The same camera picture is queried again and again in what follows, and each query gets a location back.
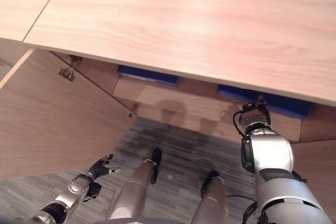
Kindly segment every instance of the metal bracket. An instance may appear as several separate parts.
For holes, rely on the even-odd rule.
[[[134,116],[134,114],[136,113],[137,109],[139,107],[139,104],[135,103],[132,107],[132,112],[128,114],[129,118],[132,118]]]
[[[73,81],[75,79],[74,76],[74,67],[78,66],[81,62],[83,57],[75,56],[75,55],[69,55],[69,59],[71,60],[71,67],[70,68],[61,68],[58,70],[58,74],[60,76],[63,76],[69,81]]]

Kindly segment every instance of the cabinet door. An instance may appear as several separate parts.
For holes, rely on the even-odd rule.
[[[292,145],[294,170],[308,180],[307,186],[336,223],[336,140]]]
[[[85,168],[113,153],[135,119],[51,52],[29,49],[0,81],[0,178]]]

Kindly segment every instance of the robotic arm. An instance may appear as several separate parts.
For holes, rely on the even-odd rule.
[[[236,125],[236,116],[244,133]],[[243,136],[241,163],[256,175],[259,224],[321,223],[332,224],[305,185],[307,182],[293,171],[294,156],[287,139],[273,131],[271,119],[262,98],[248,104],[234,115],[234,124]]]
[[[121,169],[109,169],[105,165],[113,157],[112,154],[98,160],[91,166],[87,174],[80,174],[73,179],[67,189],[61,192],[54,201],[51,201],[43,209],[29,217],[27,222],[62,224],[74,212],[83,201],[96,198],[99,195],[101,185],[95,180],[103,175],[118,173]]]

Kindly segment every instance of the wire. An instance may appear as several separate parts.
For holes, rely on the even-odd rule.
[[[252,200],[253,202],[256,201],[255,199],[250,198],[250,197],[247,197],[247,196],[244,196],[244,195],[228,195],[228,196],[227,196],[227,198],[230,198],[230,197],[240,197],[240,198],[244,198],[244,199]]]
[[[258,204],[257,202],[253,202],[251,205],[249,205],[244,214],[243,214],[243,221],[241,224],[246,224],[247,220],[251,217],[251,215],[257,210]]]
[[[302,178],[300,174],[298,174],[296,171],[292,170],[292,174],[294,175],[295,178],[300,180],[303,183],[307,183],[308,180],[306,178]]]
[[[242,137],[245,137],[245,135],[242,133],[242,131],[238,128],[237,126],[237,123],[236,123],[236,115],[238,114],[242,114],[243,111],[237,111],[236,113],[233,114],[233,117],[232,117],[232,121],[233,121],[233,124],[236,128],[236,130],[238,131],[238,133],[242,136]]]

